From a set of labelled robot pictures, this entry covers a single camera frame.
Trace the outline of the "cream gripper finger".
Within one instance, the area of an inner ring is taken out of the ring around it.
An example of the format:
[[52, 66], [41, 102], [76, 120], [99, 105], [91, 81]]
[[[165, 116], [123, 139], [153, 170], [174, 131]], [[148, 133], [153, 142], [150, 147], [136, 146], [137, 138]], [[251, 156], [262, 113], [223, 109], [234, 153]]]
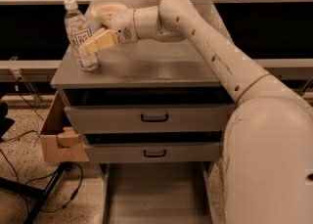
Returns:
[[103, 25], [105, 26], [110, 26], [111, 25], [111, 20], [112, 20], [112, 17], [114, 16], [114, 13], [113, 12], [103, 12], [101, 15], [100, 15], [100, 21]]
[[96, 53], [100, 50], [109, 49], [118, 42], [118, 36], [112, 29], [100, 28], [83, 45], [87, 54]]

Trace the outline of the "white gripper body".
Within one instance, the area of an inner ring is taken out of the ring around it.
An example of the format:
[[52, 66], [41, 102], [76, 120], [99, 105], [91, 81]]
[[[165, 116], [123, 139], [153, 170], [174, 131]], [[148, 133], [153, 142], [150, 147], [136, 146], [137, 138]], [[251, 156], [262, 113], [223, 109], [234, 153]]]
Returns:
[[121, 10], [111, 19], [111, 28], [117, 33], [121, 43], [134, 43], [139, 40], [134, 23], [134, 9]]

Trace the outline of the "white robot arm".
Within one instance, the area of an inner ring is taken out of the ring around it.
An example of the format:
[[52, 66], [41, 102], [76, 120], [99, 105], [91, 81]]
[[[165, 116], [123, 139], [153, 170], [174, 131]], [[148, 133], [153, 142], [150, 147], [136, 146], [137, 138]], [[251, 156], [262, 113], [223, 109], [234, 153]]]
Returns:
[[188, 39], [237, 107], [224, 132], [226, 224], [313, 224], [313, 109], [209, 24], [190, 0], [96, 10], [89, 53], [142, 38]]

